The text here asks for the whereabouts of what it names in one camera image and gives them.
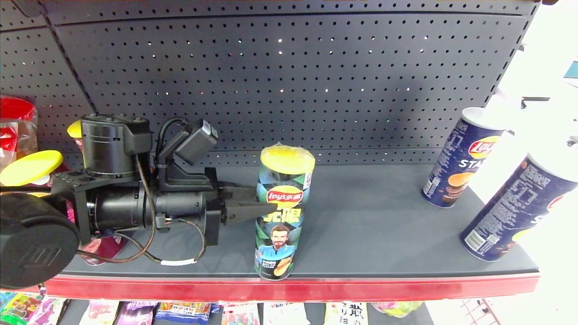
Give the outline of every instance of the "red shelf edge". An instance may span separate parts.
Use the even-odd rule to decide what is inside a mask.
[[[539,272],[448,278],[114,278],[58,276],[48,295],[72,299],[171,301],[422,301],[534,291]],[[35,292],[32,287],[23,291]]]

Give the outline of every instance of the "black round cap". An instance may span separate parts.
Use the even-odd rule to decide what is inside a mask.
[[[2,289],[35,286],[58,275],[72,261],[79,233],[62,212],[28,194],[2,195],[0,206]]]

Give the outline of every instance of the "candy package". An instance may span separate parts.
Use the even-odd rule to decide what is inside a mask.
[[[390,316],[403,318],[409,315],[423,304],[423,301],[401,301],[401,302],[373,302],[371,306],[381,313]]]
[[[364,302],[328,302],[323,325],[368,325]]]
[[[220,313],[221,312],[221,306],[218,304],[218,302],[214,302],[211,304],[211,313]]]
[[[8,325],[26,325],[36,311],[42,296],[36,294],[17,293],[0,313],[0,320]]]
[[[226,303],[221,325],[260,325],[256,302]]]
[[[0,171],[15,160],[38,151],[38,112],[19,98],[0,96]]]
[[[156,301],[126,302],[118,316],[117,325],[151,325]]]
[[[207,325],[210,311],[210,302],[161,302],[154,318],[194,325]]]
[[[68,299],[45,297],[38,305],[28,325],[56,325],[68,306]]]
[[[4,305],[10,302],[15,296],[15,292],[0,291],[0,312],[4,309]]]
[[[309,325],[302,302],[264,302],[263,325]]]
[[[89,300],[79,325],[112,325],[116,318],[118,304],[117,300]]]

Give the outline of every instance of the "blue lay's stax can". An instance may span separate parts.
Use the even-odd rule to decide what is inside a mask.
[[[282,280],[293,269],[315,158],[278,143],[263,149],[261,164],[258,199],[277,204],[277,211],[257,219],[255,270],[262,278]]]
[[[578,150],[565,144],[530,152],[460,234],[464,248],[481,260],[497,261],[550,212],[576,202],[569,197],[578,197],[570,194],[578,187],[577,168]]]
[[[423,188],[426,201],[440,208],[454,205],[500,140],[504,128],[499,125],[483,108],[462,111]]]

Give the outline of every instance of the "store shelf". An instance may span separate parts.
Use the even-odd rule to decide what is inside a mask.
[[[80,319],[86,308],[88,307],[87,300],[73,300],[68,305],[64,312],[59,325],[78,325]],[[261,324],[263,324],[263,307],[259,304],[259,315],[261,317]],[[305,304],[305,311],[307,319],[311,325],[322,325],[325,317],[325,304]],[[369,325],[434,325],[427,307],[422,305],[418,310],[412,312],[402,319],[392,316],[387,316],[375,310],[375,308],[368,305],[368,320]],[[219,325],[221,323],[220,314],[211,314],[209,318],[209,325]],[[154,325],[182,325],[182,323],[170,322],[167,320],[155,320]]]
[[[194,265],[165,267],[145,257],[88,266],[77,257],[47,282],[68,298],[184,301],[400,301],[490,297],[533,291],[538,267],[517,246],[487,263],[471,256],[458,233],[483,206],[471,190],[451,209],[420,195],[431,165],[319,166],[292,275],[258,278],[254,223],[224,226],[218,246]],[[256,183],[258,168],[219,167],[221,180]],[[147,232],[136,238],[146,241]],[[194,256],[188,227],[158,234],[151,252],[165,259]],[[136,252],[127,246],[120,257]]]

